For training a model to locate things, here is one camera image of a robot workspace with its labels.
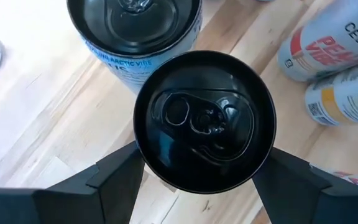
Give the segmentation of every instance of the wooden table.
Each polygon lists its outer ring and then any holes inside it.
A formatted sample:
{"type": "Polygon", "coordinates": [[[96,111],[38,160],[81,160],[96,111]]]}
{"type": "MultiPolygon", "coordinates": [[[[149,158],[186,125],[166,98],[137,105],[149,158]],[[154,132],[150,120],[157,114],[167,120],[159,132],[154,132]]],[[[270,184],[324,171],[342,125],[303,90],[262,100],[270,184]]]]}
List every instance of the wooden table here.
{"type": "MultiPolygon", "coordinates": [[[[276,62],[282,41],[328,2],[204,0],[196,48],[236,56],[261,75],[277,109],[276,147],[358,174],[358,125],[315,123],[306,85],[276,62]]],[[[0,0],[0,40],[0,187],[48,187],[134,140],[135,96],[82,43],[65,1],[0,0]]],[[[261,206],[251,181],[195,195],[145,172],[132,223],[268,223],[261,206]]]]}

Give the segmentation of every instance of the can rim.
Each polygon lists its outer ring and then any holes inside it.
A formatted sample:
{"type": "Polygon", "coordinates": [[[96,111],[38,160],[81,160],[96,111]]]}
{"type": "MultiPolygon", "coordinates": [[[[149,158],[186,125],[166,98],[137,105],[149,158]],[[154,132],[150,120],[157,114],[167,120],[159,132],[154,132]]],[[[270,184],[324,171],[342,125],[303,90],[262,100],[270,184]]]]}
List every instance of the can rim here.
{"type": "Polygon", "coordinates": [[[194,27],[195,23],[197,22],[198,17],[200,17],[201,20],[203,20],[203,15],[202,15],[203,0],[196,0],[198,2],[198,8],[194,15],[193,22],[187,27],[187,29],[184,31],[184,33],[182,33],[182,35],[179,36],[179,38],[176,41],[172,42],[170,45],[168,45],[160,50],[157,50],[157,51],[154,51],[151,53],[147,53],[147,54],[120,54],[120,53],[112,52],[110,50],[102,49],[100,46],[96,45],[93,41],[91,41],[84,35],[84,33],[78,27],[77,23],[75,22],[75,20],[73,18],[73,13],[72,13],[71,7],[70,7],[70,1],[74,1],[74,0],[67,0],[66,4],[67,4],[67,9],[68,9],[68,12],[70,15],[71,23],[75,26],[75,29],[77,30],[77,32],[80,33],[80,35],[85,39],[85,41],[89,42],[94,48],[96,48],[104,53],[111,54],[111,55],[118,56],[118,57],[123,57],[123,58],[146,58],[146,57],[162,54],[162,53],[172,49],[174,46],[176,46],[179,42],[181,42],[190,33],[190,31],[194,27]]]}
{"type": "MultiPolygon", "coordinates": [[[[216,51],[212,51],[212,50],[198,50],[198,51],[182,53],[180,55],[177,55],[176,57],[173,57],[172,59],[175,59],[177,57],[181,57],[181,56],[187,55],[187,54],[207,54],[207,53],[213,53],[213,54],[219,54],[219,55],[223,54],[221,52],[216,52],[216,51]]],[[[232,55],[227,55],[227,54],[225,54],[225,56],[227,56],[228,58],[234,59],[236,61],[236,63],[241,63],[245,67],[247,67],[247,69],[252,70],[254,72],[253,69],[251,69],[248,65],[246,65],[243,61],[239,60],[238,58],[235,58],[232,55]]],[[[163,63],[154,72],[159,71],[162,67],[166,67],[167,64],[170,63],[170,62],[171,62],[171,60],[163,63]]],[[[276,132],[277,132],[277,115],[276,115],[275,106],[274,106],[274,103],[273,103],[273,98],[272,98],[272,96],[271,96],[271,94],[269,92],[269,89],[267,88],[267,85],[263,82],[263,80],[261,79],[261,77],[257,73],[255,73],[255,74],[257,75],[257,78],[260,80],[260,84],[262,85],[262,87],[266,89],[266,96],[268,98],[268,104],[269,104],[268,107],[270,108],[268,113],[271,115],[271,117],[270,117],[271,122],[269,122],[269,123],[271,125],[273,125],[273,127],[272,127],[272,132],[270,133],[271,137],[272,137],[272,140],[266,145],[266,147],[268,147],[268,148],[265,149],[266,151],[263,153],[262,158],[259,158],[259,159],[261,159],[261,161],[259,161],[260,163],[257,164],[257,166],[254,167],[254,170],[252,172],[250,172],[250,175],[248,175],[246,178],[241,179],[240,181],[236,182],[235,184],[231,185],[230,187],[221,188],[221,189],[215,189],[215,190],[195,190],[195,189],[187,189],[185,187],[182,187],[182,186],[172,182],[172,180],[169,180],[168,178],[166,178],[165,175],[161,174],[159,168],[155,167],[155,163],[152,164],[151,161],[147,159],[147,158],[150,158],[150,156],[145,154],[145,150],[147,150],[147,149],[145,149],[145,147],[141,148],[141,146],[139,145],[139,142],[140,142],[139,141],[139,136],[140,136],[139,135],[139,131],[140,131],[139,129],[143,129],[142,122],[144,121],[144,116],[141,115],[141,111],[139,111],[139,108],[144,108],[145,101],[147,101],[149,97],[152,97],[152,94],[153,94],[152,90],[142,88],[140,93],[139,93],[138,98],[136,99],[136,104],[135,104],[135,111],[134,111],[134,115],[133,115],[134,132],[135,132],[137,147],[139,148],[139,151],[142,154],[142,156],[144,158],[144,161],[150,167],[150,169],[158,177],[160,177],[162,180],[164,180],[165,182],[169,183],[170,185],[172,185],[172,186],[174,186],[174,187],[176,187],[176,188],[178,188],[180,190],[184,190],[185,192],[190,192],[190,193],[194,193],[194,194],[218,194],[218,193],[226,192],[228,190],[232,190],[232,189],[244,184],[248,180],[250,180],[258,172],[258,170],[263,166],[263,164],[267,160],[269,154],[271,153],[271,151],[273,149],[275,137],[276,137],[276,132]]],[[[148,79],[146,81],[145,85],[147,84],[148,81],[149,82],[154,82],[155,78],[153,80],[148,79]]]]}

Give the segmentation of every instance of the can lid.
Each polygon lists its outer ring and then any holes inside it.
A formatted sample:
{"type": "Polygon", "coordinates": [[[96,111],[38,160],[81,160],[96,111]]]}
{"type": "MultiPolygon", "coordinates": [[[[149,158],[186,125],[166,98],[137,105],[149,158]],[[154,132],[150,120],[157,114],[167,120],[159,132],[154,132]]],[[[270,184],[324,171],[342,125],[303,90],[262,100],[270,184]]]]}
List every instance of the can lid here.
{"type": "Polygon", "coordinates": [[[151,169],[179,189],[206,194],[252,177],[272,146],[275,113],[248,66],[199,51],[151,75],[138,95],[134,126],[151,169]]]}
{"type": "Polygon", "coordinates": [[[201,0],[68,0],[81,34],[103,50],[144,55],[175,43],[195,20],[201,0]]]}

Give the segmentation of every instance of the energy drink can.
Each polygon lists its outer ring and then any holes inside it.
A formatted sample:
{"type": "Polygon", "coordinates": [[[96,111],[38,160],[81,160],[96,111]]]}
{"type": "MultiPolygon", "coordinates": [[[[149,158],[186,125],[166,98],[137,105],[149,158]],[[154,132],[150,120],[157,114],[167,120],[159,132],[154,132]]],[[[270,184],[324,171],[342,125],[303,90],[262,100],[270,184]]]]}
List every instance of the energy drink can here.
{"type": "Polygon", "coordinates": [[[336,0],[296,30],[278,51],[290,78],[305,82],[358,64],[358,1],[336,0]]]}
{"type": "Polygon", "coordinates": [[[135,93],[194,46],[202,23],[201,0],[68,0],[68,9],[90,51],[135,93]]]}
{"type": "Polygon", "coordinates": [[[310,85],[305,101],[310,116],[320,124],[358,123],[358,67],[310,85]]]}

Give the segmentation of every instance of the black can top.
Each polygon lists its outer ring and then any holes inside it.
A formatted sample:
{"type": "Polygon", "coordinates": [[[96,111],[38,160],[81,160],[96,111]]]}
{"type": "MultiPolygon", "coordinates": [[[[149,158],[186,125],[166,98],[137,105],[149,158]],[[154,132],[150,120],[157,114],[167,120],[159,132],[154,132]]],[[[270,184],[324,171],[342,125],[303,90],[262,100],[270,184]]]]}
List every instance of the black can top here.
{"type": "Polygon", "coordinates": [[[275,112],[263,81],[238,59],[189,52],[157,69],[135,106],[135,135],[163,180],[189,192],[229,190],[270,152],[275,112]]]}
{"type": "Polygon", "coordinates": [[[145,55],[179,41],[201,0],[68,0],[71,19],[95,46],[118,55],[145,55]]]}

